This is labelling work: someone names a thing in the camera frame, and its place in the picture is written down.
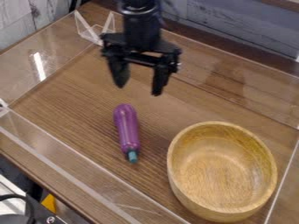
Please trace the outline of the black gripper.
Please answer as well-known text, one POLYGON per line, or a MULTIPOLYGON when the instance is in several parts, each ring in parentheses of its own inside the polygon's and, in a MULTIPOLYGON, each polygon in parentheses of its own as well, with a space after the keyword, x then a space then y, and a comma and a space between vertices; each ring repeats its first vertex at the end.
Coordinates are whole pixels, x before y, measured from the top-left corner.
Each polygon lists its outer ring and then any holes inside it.
POLYGON ((170 74, 179 69, 182 49, 162 37, 161 11, 122 10, 123 31, 105 33, 102 54, 107 58, 113 80, 123 88, 130 79, 130 63, 154 68, 153 95, 159 96, 170 74))

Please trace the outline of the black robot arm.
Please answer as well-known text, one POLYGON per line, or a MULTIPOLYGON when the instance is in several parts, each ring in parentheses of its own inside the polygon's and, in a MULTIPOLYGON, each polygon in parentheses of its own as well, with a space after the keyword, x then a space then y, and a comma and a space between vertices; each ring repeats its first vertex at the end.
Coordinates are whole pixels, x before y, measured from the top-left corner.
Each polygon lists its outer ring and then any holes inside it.
POLYGON ((103 33, 102 55, 107 58, 115 85, 130 79, 130 64, 154 69, 153 95, 159 96, 179 70, 182 49, 162 37, 162 0, 119 0, 123 31, 103 33))

